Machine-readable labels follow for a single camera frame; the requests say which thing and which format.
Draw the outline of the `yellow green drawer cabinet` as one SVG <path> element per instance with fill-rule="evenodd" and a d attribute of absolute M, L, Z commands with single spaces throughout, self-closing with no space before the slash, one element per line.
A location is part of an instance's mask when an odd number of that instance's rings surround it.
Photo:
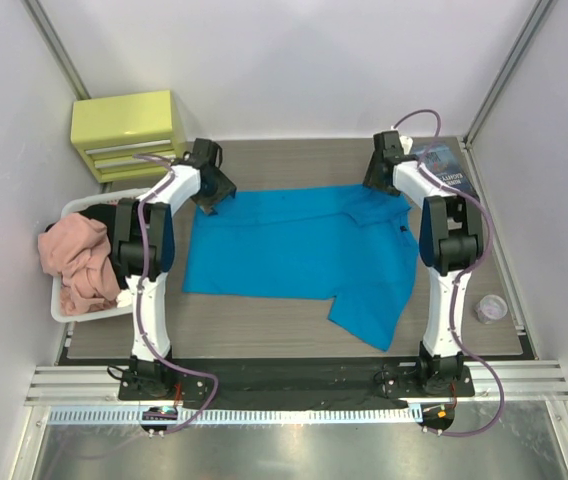
<path fill-rule="evenodd" d="M 70 140 L 101 183 L 155 176 L 158 166 L 137 154 L 180 157 L 187 139 L 171 91 L 78 100 Z"/>

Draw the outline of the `aluminium frame rail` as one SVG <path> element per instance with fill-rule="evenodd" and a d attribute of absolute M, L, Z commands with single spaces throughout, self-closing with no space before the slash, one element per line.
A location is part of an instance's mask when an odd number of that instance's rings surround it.
<path fill-rule="evenodd" d="M 568 400 L 568 382 L 556 361 L 498 361 L 493 369 L 507 400 Z M 40 366 L 31 378 L 24 404 L 109 404 L 117 401 L 118 390 L 104 366 Z"/>

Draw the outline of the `pink garment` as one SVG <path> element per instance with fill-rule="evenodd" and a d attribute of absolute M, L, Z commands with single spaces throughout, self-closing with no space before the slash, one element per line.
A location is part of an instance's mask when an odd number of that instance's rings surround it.
<path fill-rule="evenodd" d="M 117 305 L 120 287 L 104 223 L 71 213 L 38 236 L 38 251 L 43 272 L 60 280 L 58 305 L 63 315 Z"/>

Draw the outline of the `black garment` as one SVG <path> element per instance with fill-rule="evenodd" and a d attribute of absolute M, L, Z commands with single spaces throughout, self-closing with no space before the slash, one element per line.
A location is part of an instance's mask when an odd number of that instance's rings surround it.
<path fill-rule="evenodd" d="M 122 289 L 111 253 L 115 207 L 91 205 L 63 216 L 38 236 L 45 273 L 58 276 L 62 292 L 74 302 L 112 302 Z"/>

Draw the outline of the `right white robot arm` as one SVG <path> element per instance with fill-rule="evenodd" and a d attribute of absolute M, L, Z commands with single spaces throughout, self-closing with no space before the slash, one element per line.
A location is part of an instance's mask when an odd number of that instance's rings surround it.
<path fill-rule="evenodd" d="M 485 254 L 483 211 L 475 197 L 430 172 L 426 155 L 411 148 L 412 139 L 396 130 L 375 134 L 363 185 L 402 194 L 421 208 L 418 247 L 429 273 L 429 317 L 409 389 L 443 396 L 464 380 L 464 298 L 471 270 Z"/>

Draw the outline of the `blue t shirt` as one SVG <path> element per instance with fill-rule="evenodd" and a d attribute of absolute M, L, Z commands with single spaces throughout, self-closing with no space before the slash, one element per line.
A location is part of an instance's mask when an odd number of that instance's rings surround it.
<path fill-rule="evenodd" d="M 183 290 L 329 300 L 330 321 L 386 351 L 416 279 L 410 211 L 362 185 L 240 192 L 196 213 Z"/>

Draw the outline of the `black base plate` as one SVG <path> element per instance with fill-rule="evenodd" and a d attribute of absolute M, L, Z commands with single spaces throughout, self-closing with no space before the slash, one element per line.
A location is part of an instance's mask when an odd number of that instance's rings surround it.
<path fill-rule="evenodd" d="M 188 406 L 210 394 L 218 408 L 235 401 L 252 408 L 259 400 L 320 403 L 329 394 L 351 400 L 475 394 L 460 359 L 432 368 L 415 357 L 190 359 L 174 371 L 159 361 L 132 358 L 106 372 L 119 383 L 121 400 L 176 400 Z"/>

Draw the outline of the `blue paperback book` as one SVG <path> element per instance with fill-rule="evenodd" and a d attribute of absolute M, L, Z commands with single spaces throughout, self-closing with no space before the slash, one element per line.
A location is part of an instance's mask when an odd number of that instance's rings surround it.
<path fill-rule="evenodd" d="M 453 150 L 444 143 L 436 143 L 431 148 L 427 146 L 413 146 L 410 153 L 416 157 L 421 157 L 427 150 L 422 162 L 422 168 L 430 172 L 433 180 L 427 180 L 424 175 L 418 177 L 425 181 L 430 188 L 440 189 L 442 185 L 464 192 L 476 200 L 479 199 L 470 178 L 466 174 L 460 159 Z"/>

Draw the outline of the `white garment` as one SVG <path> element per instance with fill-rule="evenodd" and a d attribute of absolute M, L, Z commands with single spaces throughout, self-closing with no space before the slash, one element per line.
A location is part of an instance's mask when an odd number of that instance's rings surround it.
<path fill-rule="evenodd" d="M 132 295 L 129 290 L 121 290 L 116 297 L 116 304 L 118 308 L 125 308 L 132 305 Z"/>

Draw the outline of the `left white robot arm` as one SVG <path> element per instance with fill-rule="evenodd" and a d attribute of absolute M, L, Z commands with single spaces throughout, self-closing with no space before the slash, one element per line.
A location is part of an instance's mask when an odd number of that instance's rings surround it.
<path fill-rule="evenodd" d="M 182 372 L 172 362 L 166 326 L 165 295 L 176 246 L 173 216 L 194 202 L 206 215 L 236 194 L 236 185 L 221 170 L 223 149 L 198 138 L 180 158 L 157 153 L 133 156 L 163 168 L 164 177 L 136 198 L 115 206 L 111 262 L 132 297 L 134 341 L 128 367 L 119 377 L 121 400 L 165 399 Z"/>

